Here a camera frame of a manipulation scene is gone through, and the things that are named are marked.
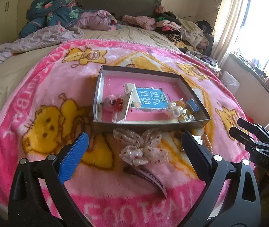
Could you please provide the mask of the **dark striped banana hair clip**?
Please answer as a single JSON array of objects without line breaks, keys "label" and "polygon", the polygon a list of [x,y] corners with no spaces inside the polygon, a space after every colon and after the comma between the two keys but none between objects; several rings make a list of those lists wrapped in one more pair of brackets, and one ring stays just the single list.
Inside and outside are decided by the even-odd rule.
[{"label": "dark striped banana hair clip", "polygon": [[163,196],[165,197],[165,199],[167,199],[167,190],[166,190],[163,182],[161,181],[161,179],[159,177],[157,177],[155,174],[153,174],[152,171],[148,170],[146,167],[144,167],[144,166],[126,166],[125,168],[123,168],[123,171],[125,173],[135,175],[137,177],[140,177],[140,178],[148,181],[149,183],[154,185],[157,189],[159,189],[161,191],[161,193],[163,194]]}]

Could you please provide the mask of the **pile of clothes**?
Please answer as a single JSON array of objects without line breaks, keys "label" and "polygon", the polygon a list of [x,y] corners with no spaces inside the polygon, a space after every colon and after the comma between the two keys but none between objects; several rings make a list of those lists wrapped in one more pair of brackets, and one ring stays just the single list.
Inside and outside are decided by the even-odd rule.
[{"label": "pile of clothes", "polygon": [[182,52],[192,50],[211,55],[214,36],[209,22],[184,20],[163,6],[157,6],[154,15],[155,31],[166,36]]}]

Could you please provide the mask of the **dark floral quilt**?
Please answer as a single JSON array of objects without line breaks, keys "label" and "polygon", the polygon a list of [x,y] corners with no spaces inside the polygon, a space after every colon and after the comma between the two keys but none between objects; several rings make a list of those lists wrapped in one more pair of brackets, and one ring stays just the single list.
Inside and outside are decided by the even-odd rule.
[{"label": "dark floral quilt", "polygon": [[27,24],[18,37],[24,38],[49,26],[59,25],[70,29],[76,25],[82,13],[75,0],[34,0],[26,12]]}]

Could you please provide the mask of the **cream window curtain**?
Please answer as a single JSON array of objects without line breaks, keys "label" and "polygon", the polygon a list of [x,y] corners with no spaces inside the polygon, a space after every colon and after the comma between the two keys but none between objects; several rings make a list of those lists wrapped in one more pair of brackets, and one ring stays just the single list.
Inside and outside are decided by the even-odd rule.
[{"label": "cream window curtain", "polygon": [[214,26],[211,58],[222,68],[240,31],[248,0],[221,0]]}]

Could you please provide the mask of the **peach spiral hair clip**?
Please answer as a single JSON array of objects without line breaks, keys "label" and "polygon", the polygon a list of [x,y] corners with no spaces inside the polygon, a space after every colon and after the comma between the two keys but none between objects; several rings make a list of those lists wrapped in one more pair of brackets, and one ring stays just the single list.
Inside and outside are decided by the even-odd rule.
[{"label": "peach spiral hair clip", "polygon": [[202,136],[202,141],[203,141],[203,144],[208,148],[208,150],[213,154],[213,147],[212,147],[212,144],[210,142],[210,139],[208,137],[208,135],[206,133],[204,133]]}]

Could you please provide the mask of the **pink crumpled garment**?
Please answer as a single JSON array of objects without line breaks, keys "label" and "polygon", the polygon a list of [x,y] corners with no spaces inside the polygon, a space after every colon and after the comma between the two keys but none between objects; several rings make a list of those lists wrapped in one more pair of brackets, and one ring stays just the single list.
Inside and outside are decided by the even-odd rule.
[{"label": "pink crumpled garment", "polygon": [[80,15],[75,26],[81,29],[114,31],[117,29],[117,21],[106,10],[85,11]]}]

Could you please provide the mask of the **pink folded towel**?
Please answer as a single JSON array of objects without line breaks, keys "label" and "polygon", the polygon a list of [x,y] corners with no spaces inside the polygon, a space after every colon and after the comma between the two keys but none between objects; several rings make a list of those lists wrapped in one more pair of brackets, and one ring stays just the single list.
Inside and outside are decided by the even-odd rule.
[{"label": "pink folded towel", "polygon": [[155,30],[156,28],[156,20],[148,16],[124,15],[122,21],[139,26],[145,30]]}]

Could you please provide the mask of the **lilac bed sheet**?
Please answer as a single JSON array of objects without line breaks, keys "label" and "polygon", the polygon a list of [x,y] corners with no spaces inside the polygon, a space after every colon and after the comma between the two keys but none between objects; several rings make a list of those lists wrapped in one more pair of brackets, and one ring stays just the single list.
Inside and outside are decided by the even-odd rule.
[{"label": "lilac bed sheet", "polygon": [[59,45],[63,42],[82,38],[83,35],[84,32],[79,27],[71,29],[66,29],[60,25],[44,27],[12,43],[1,44],[0,64],[15,54]]}]

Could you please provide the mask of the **pink fuzzy strawberry hair clip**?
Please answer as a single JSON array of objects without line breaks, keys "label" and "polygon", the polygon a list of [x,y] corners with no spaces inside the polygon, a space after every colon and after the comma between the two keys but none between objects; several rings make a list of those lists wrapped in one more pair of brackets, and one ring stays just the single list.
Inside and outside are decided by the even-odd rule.
[{"label": "pink fuzzy strawberry hair clip", "polygon": [[100,106],[108,112],[114,112],[116,101],[117,97],[111,94],[100,102]]}]

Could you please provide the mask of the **shallow grey cardboard box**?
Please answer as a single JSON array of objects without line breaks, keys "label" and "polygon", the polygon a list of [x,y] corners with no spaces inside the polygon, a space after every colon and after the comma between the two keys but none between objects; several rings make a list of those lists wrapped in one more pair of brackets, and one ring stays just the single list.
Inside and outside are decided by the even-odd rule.
[{"label": "shallow grey cardboard box", "polygon": [[191,130],[211,119],[182,76],[118,66],[102,66],[99,71],[93,118],[100,131]]}]

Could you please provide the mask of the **red earrings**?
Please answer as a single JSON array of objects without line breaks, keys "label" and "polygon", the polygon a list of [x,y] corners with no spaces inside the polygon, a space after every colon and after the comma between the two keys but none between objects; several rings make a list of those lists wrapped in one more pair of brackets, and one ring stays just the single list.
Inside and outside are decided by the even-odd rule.
[{"label": "red earrings", "polygon": [[117,101],[115,105],[115,111],[112,112],[112,123],[124,122],[129,110],[129,95],[124,93],[123,95],[116,96]]}]

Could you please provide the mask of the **pink book with blue label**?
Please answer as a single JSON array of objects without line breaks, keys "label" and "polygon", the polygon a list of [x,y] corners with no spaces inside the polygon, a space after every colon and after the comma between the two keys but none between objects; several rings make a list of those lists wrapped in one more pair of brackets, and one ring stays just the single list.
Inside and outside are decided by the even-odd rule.
[{"label": "pink book with blue label", "polygon": [[123,95],[125,93],[124,84],[133,83],[136,85],[141,101],[140,108],[131,108],[122,124],[139,124],[141,122],[150,124],[160,124],[176,122],[165,114],[166,106],[174,101],[178,106],[185,109],[187,96],[177,82],[170,80],[155,80],[150,76],[139,79],[135,77],[104,76],[103,88],[101,89],[100,101],[98,106],[98,120],[112,123],[112,112],[108,112],[100,106],[100,102],[109,95]]}]

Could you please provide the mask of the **grey bed headboard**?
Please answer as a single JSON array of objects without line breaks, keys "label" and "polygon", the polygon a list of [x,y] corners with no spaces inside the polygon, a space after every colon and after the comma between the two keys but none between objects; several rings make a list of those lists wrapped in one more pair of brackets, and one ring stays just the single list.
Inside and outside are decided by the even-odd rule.
[{"label": "grey bed headboard", "polygon": [[106,10],[120,20],[124,15],[154,16],[162,0],[75,0],[83,10]]}]

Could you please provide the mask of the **polka dot mesh bow clip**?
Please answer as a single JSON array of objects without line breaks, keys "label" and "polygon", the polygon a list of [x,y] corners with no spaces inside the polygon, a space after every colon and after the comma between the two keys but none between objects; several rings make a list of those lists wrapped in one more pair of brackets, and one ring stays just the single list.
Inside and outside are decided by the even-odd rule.
[{"label": "polka dot mesh bow clip", "polygon": [[159,147],[162,132],[148,129],[142,135],[126,128],[113,130],[113,137],[124,146],[119,157],[131,166],[143,166],[148,163],[161,165],[168,162],[168,150]]}]

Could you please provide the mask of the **small blue hair clip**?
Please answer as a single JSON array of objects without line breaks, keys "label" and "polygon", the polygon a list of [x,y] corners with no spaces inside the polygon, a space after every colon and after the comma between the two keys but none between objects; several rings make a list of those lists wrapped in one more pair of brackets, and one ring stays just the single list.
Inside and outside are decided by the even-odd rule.
[{"label": "small blue hair clip", "polygon": [[199,112],[200,111],[199,106],[197,105],[197,103],[195,102],[195,100],[192,99],[192,98],[191,99],[188,99],[186,101],[186,105],[191,110],[191,112],[193,112],[193,113],[196,113],[196,112]]}]

